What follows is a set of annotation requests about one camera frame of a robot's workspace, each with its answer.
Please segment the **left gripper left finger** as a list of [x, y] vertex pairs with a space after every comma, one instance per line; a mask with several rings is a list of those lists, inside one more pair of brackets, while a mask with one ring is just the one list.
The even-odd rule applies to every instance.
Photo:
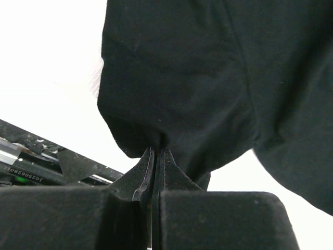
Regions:
[[1, 188], [1, 249], [147, 249], [154, 159], [108, 186]]

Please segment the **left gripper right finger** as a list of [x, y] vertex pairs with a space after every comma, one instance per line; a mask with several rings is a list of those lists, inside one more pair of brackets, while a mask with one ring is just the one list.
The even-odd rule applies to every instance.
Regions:
[[280, 199], [268, 192], [207, 192], [164, 149], [152, 196], [153, 249], [298, 249]]

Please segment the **black t-shirt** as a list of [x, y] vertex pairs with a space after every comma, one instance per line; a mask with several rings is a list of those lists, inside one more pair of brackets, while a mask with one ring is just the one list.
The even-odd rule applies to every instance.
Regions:
[[248, 150], [332, 214], [332, 1], [108, 1], [98, 110], [207, 186]]

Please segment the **black mounting base plate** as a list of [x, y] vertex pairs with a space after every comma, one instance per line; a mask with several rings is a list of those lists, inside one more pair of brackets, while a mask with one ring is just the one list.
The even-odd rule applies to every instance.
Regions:
[[122, 173], [1, 121], [2, 186], [107, 186]]

